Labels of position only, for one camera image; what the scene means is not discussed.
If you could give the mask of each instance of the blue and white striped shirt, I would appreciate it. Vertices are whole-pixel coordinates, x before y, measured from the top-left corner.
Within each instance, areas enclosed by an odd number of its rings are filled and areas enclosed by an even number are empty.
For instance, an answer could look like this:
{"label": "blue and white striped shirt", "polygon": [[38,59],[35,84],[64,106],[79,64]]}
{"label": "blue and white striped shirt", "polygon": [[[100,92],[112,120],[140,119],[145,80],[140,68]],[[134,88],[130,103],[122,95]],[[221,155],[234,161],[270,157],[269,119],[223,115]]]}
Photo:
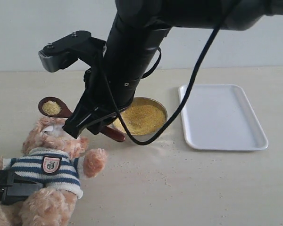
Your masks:
{"label": "blue and white striped shirt", "polygon": [[10,169],[19,176],[43,183],[46,187],[73,192],[81,199],[83,191],[80,177],[83,176],[83,161],[84,157],[70,160],[66,152],[38,147],[31,150],[28,156],[3,159],[3,169]]}

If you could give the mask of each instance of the black cable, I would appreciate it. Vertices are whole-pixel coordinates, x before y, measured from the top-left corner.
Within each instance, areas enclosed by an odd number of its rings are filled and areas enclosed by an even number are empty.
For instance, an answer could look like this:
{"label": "black cable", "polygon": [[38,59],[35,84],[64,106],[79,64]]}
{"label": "black cable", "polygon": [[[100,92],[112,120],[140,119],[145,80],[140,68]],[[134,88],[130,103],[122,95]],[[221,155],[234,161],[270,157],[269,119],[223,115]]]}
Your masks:
{"label": "black cable", "polygon": [[110,89],[110,86],[109,86],[109,82],[107,80],[107,77],[105,75],[105,71],[103,70],[103,67],[102,67],[102,54],[100,54],[99,56],[99,66],[100,66],[100,72],[102,73],[104,79],[105,79],[105,82],[106,82],[106,86],[107,86],[107,89],[108,89],[108,92],[109,92],[109,95],[110,95],[110,98],[111,98],[111,101],[114,105],[114,108],[115,108],[115,111],[117,113],[117,116],[121,122],[121,124],[123,125],[127,135],[129,136],[129,138],[134,142],[136,143],[137,145],[149,145],[151,144],[153,141],[155,141],[157,138],[159,138],[159,136],[166,130],[166,128],[176,119],[176,117],[180,114],[181,110],[183,109],[183,107],[185,106],[189,96],[190,96],[190,93],[191,93],[191,90],[192,90],[192,87],[193,87],[193,84],[195,82],[195,79],[196,79],[196,76],[197,76],[197,73],[198,73],[198,70],[200,69],[200,65],[204,59],[204,57],[206,56],[210,46],[212,45],[215,37],[217,36],[219,30],[221,29],[222,25],[224,24],[226,18],[230,15],[230,13],[233,11],[233,9],[241,2],[241,0],[233,0],[231,5],[229,6],[228,10],[225,12],[225,14],[222,16],[220,22],[216,25],[216,27],[213,29],[213,32],[211,33],[206,45],[204,46],[196,64],[195,64],[195,67],[193,69],[193,72],[192,72],[192,75],[191,75],[191,78],[190,78],[190,81],[189,81],[189,84],[188,84],[188,87],[187,87],[187,90],[185,92],[185,95],[181,101],[181,103],[179,104],[177,110],[173,113],[173,115],[169,118],[169,120],[163,125],[162,128],[160,128],[159,131],[157,131],[157,133],[152,137],[150,138],[149,140],[147,141],[139,141],[137,139],[135,139],[132,134],[130,133],[129,129],[127,128],[122,116],[121,116],[121,113],[119,112],[118,108],[117,108],[117,105],[114,101],[114,98],[113,98],[113,94],[111,92],[111,89]]}

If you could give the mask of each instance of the white plastic tray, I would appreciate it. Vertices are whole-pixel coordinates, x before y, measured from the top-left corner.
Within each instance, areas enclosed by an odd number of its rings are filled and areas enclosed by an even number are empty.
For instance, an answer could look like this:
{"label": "white plastic tray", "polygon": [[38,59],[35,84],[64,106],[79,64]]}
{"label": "white plastic tray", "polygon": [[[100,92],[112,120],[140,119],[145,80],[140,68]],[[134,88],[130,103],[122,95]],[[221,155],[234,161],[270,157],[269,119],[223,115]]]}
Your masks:
{"label": "white plastic tray", "polygon": [[[180,101],[186,88],[179,88]],[[257,151],[268,147],[267,137],[239,86],[193,85],[181,115],[185,141],[194,149]]]}

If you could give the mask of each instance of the teddy bear head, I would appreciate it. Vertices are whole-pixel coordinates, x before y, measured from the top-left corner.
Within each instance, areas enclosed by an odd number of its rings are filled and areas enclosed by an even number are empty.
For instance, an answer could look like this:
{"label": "teddy bear head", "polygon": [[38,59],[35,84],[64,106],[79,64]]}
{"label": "teddy bear head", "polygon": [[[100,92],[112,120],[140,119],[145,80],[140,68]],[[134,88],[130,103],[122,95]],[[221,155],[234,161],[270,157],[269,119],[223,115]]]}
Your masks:
{"label": "teddy bear head", "polygon": [[45,147],[64,151],[71,159],[80,157],[88,146],[88,139],[82,136],[75,139],[67,134],[63,130],[65,121],[62,118],[41,117],[23,142],[22,153],[28,155],[34,148]]}

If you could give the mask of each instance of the beige table surface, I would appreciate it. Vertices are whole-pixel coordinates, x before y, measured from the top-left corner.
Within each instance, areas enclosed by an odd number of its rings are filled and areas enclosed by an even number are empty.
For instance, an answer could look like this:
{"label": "beige table surface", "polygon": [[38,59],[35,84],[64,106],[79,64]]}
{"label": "beige table surface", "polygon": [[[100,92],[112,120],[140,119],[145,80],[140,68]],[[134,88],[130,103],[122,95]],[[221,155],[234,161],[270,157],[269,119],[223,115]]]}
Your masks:
{"label": "beige table surface", "polygon": [[[140,83],[137,96],[162,102],[169,115],[178,87],[191,70],[161,70]],[[241,86],[267,135],[267,150],[197,152],[186,145],[181,118],[149,146],[106,148],[98,177],[83,181],[84,196],[70,225],[78,226],[277,226],[283,225],[283,67],[201,70],[196,83]],[[20,156],[21,144],[40,116],[38,101],[56,96],[73,109],[83,92],[83,72],[0,73],[0,154]]]}

